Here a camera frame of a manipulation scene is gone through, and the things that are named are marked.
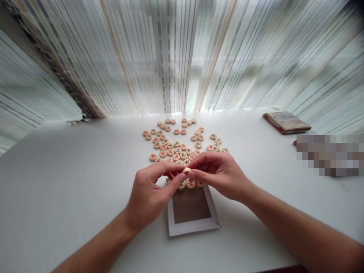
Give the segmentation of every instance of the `cardboard box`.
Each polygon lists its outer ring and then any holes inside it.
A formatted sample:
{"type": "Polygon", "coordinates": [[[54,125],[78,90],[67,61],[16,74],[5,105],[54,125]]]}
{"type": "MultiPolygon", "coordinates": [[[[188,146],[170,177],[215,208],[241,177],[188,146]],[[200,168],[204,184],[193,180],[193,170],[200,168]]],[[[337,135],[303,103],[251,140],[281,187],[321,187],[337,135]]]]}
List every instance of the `cardboard box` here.
{"type": "Polygon", "coordinates": [[[208,185],[177,190],[167,210],[171,237],[221,227],[208,185]]]}
{"type": "Polygon", "coordinates": [[[290,112],[265,113],[263,118],[282,135],[303,133],[311,129],[310,125],[290,112]]]}

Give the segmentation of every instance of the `table surface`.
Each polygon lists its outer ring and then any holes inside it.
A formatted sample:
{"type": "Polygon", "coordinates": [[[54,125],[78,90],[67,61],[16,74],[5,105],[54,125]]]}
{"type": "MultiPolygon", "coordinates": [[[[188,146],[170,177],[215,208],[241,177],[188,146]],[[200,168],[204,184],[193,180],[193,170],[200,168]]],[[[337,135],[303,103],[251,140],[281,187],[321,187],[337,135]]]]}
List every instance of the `table surface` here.
{"type": "MultiPolygon", "coordinates": [[[[164,114],[43,125],[0,157],[0,271],[49,272],[106,226],[127,204],[137,170],[155,152],[142,132],[157,121],[196,118],[187,135],[167,138],[202,150],[213,132],[245,174],[290,205],[364,243],[362,177],[318,177],[296,160],[295,135],[263,118],[273,108],[164,114]]],[[[240,203],[211,188],[222,228],[168,236],[167,214],[124,251],[112,272],[257,272],[297,264],[283,244],[240,203]]]]}

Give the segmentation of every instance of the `pixelated area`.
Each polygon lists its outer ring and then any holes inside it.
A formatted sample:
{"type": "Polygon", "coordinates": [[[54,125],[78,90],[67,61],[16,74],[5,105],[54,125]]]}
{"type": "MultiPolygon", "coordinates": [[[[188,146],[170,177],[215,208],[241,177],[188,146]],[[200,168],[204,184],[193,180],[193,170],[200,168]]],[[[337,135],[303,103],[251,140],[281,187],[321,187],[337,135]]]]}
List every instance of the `pixelated area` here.
{"type": "Polygon", "coordinates": [[[297,159],[319,176],[364,176],[364,135],[297,135],[297,159]]]}

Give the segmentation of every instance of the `hand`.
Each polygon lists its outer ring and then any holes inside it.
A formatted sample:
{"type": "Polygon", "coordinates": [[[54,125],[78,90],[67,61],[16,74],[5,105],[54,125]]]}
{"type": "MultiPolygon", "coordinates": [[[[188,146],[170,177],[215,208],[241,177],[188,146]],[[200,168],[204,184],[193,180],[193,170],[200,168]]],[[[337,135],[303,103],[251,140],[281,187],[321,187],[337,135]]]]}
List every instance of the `hand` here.
{"type": "Polygon", "coordinates": [[[132,193],[124,210],[132,231],[142,231],[161,214],[186,179],[186,175],[180,173],[184,168],[184,165],[161,161],[136,172],[132,193]],[[165,188],[155,184],[161,176],[168,176],[171,180],[165,188]]]}
{"type": "Polygon", "coordinates": [[[188,167],[192,169],[187,174],[191,181],[206,183],[241,203],[255,187],[229,153],[203,152],[188,167]]]}

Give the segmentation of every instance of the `fingernail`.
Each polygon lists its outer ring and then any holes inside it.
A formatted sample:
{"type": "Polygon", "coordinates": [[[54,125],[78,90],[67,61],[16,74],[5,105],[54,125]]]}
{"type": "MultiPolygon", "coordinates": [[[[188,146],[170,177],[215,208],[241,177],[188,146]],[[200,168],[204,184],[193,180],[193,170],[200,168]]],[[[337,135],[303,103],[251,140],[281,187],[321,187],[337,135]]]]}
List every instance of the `fingernail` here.
{"type": "Polygon", "coordinates": [[[195,174],[194,172],[192,172],[192,171],[189,171],[189,172],[188,172],[188,177],[189,177],[190,179],[195,179],[195,178],[196,178],[196,174],[195,174]]]}
{"type": "Polygon", "coordinates": [[[186,175],[182,174],[179,179],[181,180],[181,182],[183,182],[184,180],[186,180],[186,175]]]}

